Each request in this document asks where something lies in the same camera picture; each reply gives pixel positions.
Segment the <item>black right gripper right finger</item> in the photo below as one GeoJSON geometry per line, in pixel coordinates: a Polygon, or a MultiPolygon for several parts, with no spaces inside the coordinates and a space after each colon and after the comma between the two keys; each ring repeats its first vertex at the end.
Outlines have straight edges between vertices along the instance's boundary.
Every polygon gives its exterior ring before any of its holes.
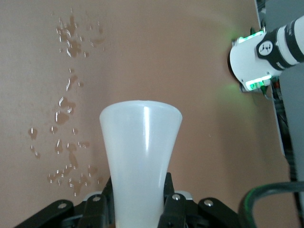
{"type": "Polygon", "coordinates": [[[204,198],[195,203],[174,191],[171,173],[164,184],[164,210],[160,228],[238,228],[240,222],[235,211],[216,198],[204,198]]]}

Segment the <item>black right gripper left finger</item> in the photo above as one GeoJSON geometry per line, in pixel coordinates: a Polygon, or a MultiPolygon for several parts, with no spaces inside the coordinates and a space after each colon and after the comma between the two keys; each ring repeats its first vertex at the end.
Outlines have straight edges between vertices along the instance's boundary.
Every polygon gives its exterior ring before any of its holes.
{"type": "Polygon", "coordinates": [[[108,228],[114,223],[112,180],[102,192],[89,194],[80,204],[57,200],[25,221],[18,228],[108,228]]]}

